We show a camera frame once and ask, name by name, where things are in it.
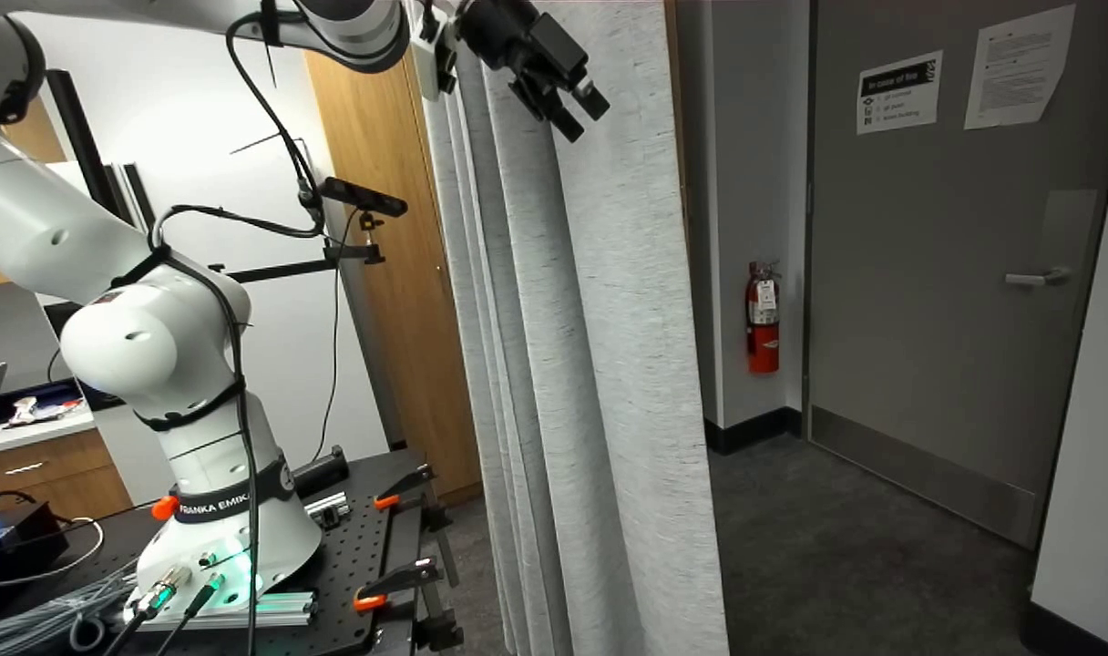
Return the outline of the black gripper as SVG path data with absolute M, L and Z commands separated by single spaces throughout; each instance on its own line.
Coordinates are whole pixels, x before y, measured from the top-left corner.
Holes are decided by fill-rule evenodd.
M 589 121 L 610 114 L 610 98 L 588 77 L 588 51 L 533 0 L 466 0 L 455 24 L 483 64 L 518 77 L 509 89 L 537 121 L 554 123 L 569 140 L 584 133 L 584 123 L 554 89 L 569 89 Z

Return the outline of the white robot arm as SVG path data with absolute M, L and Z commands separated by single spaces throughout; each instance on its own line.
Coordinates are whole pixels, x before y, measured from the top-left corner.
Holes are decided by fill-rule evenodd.
M 45 77 L 31 15 L 176 24 L 382 74 L 409 51 L 404 0 L 0 0 L 0 272 L 76 304 L 64 363 L 160 437 L 178 507 L 137 555 L 137 581 L 269 591 L 319 551 L 319 529 L 232 359 L 250 303 L 4 138 Z

